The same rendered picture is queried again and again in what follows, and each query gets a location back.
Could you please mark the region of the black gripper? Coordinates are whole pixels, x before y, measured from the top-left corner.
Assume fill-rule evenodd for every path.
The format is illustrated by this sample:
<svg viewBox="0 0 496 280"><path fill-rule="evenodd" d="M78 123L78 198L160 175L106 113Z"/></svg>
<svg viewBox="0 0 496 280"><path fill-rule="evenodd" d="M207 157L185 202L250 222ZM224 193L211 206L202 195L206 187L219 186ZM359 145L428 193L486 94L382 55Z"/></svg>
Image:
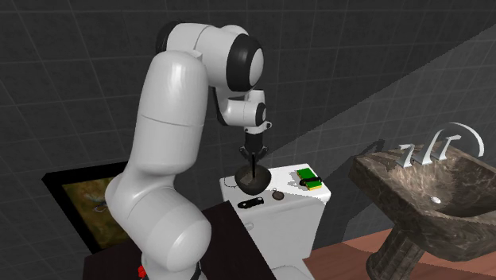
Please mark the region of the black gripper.
<svg viewBox="0 0 496 280"><path fill-rule="evenodd" d="M267 154L268 148L263 146L263 133L250 134L245 133L245 144L239 148L240 154L249 162L252 178L256 180L265 180L268 177L268 169L259 165L258 162Z"/></svg>

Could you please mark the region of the dark round bowl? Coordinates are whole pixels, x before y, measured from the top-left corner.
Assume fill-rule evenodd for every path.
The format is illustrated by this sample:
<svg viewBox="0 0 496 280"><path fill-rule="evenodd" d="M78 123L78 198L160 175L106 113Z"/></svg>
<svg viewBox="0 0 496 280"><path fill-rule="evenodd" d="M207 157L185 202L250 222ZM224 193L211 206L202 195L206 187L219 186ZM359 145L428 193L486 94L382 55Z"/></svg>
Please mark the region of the dark round bowl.
<svg viewBox="0 0 496 280"><path fill-rule="evenodd" d="M266 190L271 179L271 172L261 165L256 165L255 170L252 170L251 166L244 165L234 174L237 186L245 194L251 196L256 196Z"/></svg>

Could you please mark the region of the black oblong object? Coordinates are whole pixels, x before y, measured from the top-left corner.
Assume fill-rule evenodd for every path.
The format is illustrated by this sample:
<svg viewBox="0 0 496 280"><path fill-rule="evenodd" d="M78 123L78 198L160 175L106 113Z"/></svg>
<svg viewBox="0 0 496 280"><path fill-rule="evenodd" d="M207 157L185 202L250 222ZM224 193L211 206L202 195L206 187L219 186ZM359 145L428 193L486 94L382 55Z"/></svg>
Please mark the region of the black oblong object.
<svg viewBox="0 0 496 280"><path fill-rule="evenodd" d="M252 198L249 200L241 201L237 204L237 206L238 206L238 208L241 208L241 209L248 209L248 208L252 208L254 206L258 206L260 204L264 204L264 199L262 197L255 197L255 198Z"/></svg>

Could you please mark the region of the green and yellow sponge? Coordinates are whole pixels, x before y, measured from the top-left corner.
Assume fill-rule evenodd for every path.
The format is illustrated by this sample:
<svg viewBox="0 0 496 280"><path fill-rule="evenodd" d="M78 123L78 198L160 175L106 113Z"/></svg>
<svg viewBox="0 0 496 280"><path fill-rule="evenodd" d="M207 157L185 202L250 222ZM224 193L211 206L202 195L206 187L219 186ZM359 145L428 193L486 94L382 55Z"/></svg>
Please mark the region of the green and yellow sponge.
<svg viewBox="0 0 496 280"><path fill-rule="evenodd" d="M317 176L310 168L298 169L296 175L299 178L298 184L302 189L315 190L323 185L322 178Z"/></svg>

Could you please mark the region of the white toilet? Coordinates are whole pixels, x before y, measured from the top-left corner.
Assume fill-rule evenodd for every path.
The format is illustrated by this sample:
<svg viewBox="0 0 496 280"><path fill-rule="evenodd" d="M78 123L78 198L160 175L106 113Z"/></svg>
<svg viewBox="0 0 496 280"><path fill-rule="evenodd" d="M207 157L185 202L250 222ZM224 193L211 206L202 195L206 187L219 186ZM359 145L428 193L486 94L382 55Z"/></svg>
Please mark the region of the white toilet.
<svg viewBox="0 0 496 280"><path fill-rule="evenodd" d="M302 189L296 171L305 168L312 169L307 163L271 168L270 184L256 196L240 190L233 176L219 180L223 199L232 204L277 280L315 280L304 260L312 252L331 191L325 184L320 189ZM273 188L285 198L274 200ZM264 204L238 208L239 202L255 197L262 197Z"/></svg>

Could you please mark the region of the dark robot stand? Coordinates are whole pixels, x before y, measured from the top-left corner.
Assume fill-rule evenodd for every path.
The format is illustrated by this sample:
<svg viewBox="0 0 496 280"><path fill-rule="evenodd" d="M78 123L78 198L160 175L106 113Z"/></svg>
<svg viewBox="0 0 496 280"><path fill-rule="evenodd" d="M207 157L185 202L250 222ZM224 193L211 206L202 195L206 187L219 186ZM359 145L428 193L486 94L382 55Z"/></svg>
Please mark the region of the dark robot stand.
<svg viewBox="0 0 496 280"><path fill-rule="evenodd" d="M230 202L203 210L211 242L200 260L207 280L276 280ZM82 280L140 280L141 251L131 240L87 256Z"/></svg>

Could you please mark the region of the silver faucet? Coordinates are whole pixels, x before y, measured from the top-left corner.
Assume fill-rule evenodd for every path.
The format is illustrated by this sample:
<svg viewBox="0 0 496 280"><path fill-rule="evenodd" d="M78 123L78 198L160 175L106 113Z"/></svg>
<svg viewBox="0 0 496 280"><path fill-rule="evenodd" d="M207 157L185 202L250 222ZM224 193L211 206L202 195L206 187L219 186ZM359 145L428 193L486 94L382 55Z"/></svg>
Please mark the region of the silver faucet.
<svg viewBox="0 0 496 280"><path fill-rule="evenodd" d="M439 148L434 150L434 144L443 131L452 132L453 135L445 137ZM481 136L476 130L459 122L448 122L439 125L428 135L425 144L417 154L413 153L415 148L414 144L399 145L400 150L405 150L405 152L396 160L396 163L401 168L405 169L412 166L412 160L421 165L432 164L431 158L435 158L438 161L444 161L447 159L446 153L451 142L460 140L461 138L467 138L469 140L469 143L471 144L469 149L470 155L476 158L480 158L484 155L485 146Z"/></svg>

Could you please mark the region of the black framed wall picture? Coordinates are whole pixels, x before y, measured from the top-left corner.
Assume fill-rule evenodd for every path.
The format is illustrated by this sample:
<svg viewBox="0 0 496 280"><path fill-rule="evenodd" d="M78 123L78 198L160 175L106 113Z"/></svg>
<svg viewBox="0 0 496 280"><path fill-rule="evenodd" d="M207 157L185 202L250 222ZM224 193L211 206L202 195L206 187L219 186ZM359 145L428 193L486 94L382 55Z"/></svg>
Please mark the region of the black framed wall picture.
<svg viewBox="0 0 496 280"><path fill-rule="evenodd" d="M110 214L105 192L125 162L46 173L42 181L91 253L130 237Z"/></svg>

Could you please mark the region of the brown marble pedestal sink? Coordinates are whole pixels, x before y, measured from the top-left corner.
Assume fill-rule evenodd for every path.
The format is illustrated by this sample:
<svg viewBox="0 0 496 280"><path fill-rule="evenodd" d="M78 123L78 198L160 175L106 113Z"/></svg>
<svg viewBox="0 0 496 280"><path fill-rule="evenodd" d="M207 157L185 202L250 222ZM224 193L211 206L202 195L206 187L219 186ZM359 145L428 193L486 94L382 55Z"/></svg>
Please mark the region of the brown marble pedestal sink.
<svg viewBox="0 0 496 280"><path fill-rule="evenodd" d="M366 261L371 280L409 280L424 253L465 262L496 251L496 168L448 147L444 161L402 168L401 150L353 158L349 178L393 221Z"/></svg>

